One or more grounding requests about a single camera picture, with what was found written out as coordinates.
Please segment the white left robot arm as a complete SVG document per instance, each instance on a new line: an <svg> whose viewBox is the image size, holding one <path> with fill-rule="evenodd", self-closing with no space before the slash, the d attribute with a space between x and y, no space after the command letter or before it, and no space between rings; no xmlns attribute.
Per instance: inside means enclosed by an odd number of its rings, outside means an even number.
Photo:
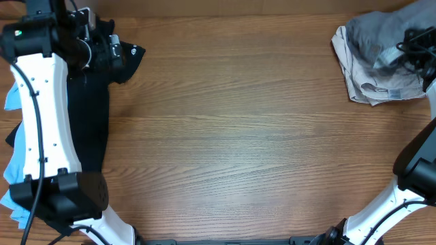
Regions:
<svg viewBox="0 0 436 245"><path fill-rule="evenodd" d="M73 142L67 85L92 71L115 75L127 68L129 50L87 7L64 1L25 3L27 13L1 33L1 56L18 85L25 130L22 182L12 200L61 238L81 231L96 244L142 244L137 229L110 207L100 170L84 171Z"/></svg>

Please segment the grey shorts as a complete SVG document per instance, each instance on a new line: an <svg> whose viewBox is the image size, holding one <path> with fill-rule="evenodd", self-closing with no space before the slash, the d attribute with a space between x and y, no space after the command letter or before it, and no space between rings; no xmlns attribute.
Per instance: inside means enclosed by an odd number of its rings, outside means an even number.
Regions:
<svg viewBox="0 0 436 245"><path fill-rule="evenodd" d="M393 12L370 12L345 25L347 45L364 70L390 76L404 62L396 45L408 29L435 26L435 0L419 0Z"/></svg>

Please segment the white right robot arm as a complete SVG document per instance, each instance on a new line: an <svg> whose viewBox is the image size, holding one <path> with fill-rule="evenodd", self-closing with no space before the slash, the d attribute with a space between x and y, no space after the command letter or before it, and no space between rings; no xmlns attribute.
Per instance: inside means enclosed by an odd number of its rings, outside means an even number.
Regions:
<svg viewBox="0 0 436 245"><path fill-rule="evenodd" d="M435 28L406 30L396 48L423 79L423 91L434 116ZM392 171L392 181L369 205L314 238L312 244L381 244L383 235L405 217L435 205L434 120L401 151Z"/></svg>

